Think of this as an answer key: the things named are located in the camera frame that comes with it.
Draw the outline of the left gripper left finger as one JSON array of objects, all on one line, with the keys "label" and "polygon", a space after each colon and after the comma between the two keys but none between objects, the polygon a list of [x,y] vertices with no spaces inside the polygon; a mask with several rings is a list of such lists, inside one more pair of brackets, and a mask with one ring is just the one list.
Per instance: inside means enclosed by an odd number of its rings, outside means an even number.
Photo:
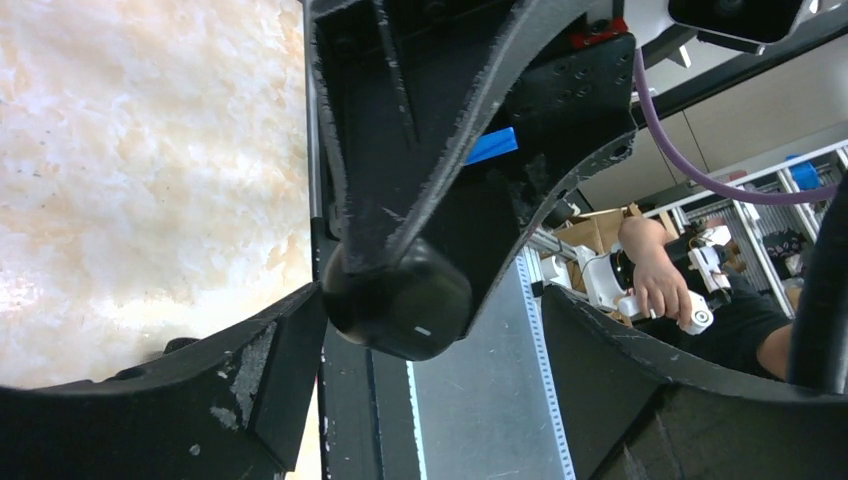
[{"label": "left gripper left finger", "polygon": [[281,479],[295,468],[327,327],[308,284],[102,381],[1,391],[5,479]]}]

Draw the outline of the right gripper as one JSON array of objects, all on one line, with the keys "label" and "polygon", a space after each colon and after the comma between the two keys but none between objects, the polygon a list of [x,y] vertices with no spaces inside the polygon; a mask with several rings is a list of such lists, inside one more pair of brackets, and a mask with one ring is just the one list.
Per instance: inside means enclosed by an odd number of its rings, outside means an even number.
[{"label": "right gripper", "polygon": [[518,148],[463,171],[469,335],[556,200],[626,158],[635,38],[548,45],[587,1],[309,1],[317,115],[353,274],[410,248],[489,125]]}]

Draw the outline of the operator forearm and hand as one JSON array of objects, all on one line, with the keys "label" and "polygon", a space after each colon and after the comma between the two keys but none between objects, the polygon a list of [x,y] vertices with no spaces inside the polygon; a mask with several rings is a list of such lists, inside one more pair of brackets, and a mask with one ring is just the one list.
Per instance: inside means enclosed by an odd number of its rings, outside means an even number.
[{"label": "operator forearm and hand", "polygon": [[672,240],[664,226],[650,218],[628,217],[618,230],[618,241],[634,264],[634,295],[641,313],[677,321],[681,329],[691,323],[689,289],[665,245]]}]

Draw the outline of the black earbud charging case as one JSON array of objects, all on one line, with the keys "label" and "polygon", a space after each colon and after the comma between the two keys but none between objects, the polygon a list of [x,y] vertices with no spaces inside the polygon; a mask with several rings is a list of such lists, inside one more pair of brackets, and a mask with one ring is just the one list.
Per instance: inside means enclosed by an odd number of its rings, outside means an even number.
[{"label": "black earbud charging case", "polygon": [[471,284],[425,240],[415,240],[386,269],[354,274],[346,267],[344,246],[338,245],[321,279],[329,320],[346,340],[407,361],[425,361],[466,332]]}]

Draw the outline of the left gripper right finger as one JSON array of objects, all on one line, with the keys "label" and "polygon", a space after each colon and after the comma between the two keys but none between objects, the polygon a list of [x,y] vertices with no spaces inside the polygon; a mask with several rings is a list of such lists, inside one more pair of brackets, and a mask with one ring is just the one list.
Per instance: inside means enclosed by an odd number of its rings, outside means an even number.
[{"label": "left gripper right finger", "polygon": [[544,337],[580,479],[843,479],[847,400],[729,370],[550,286]]}]

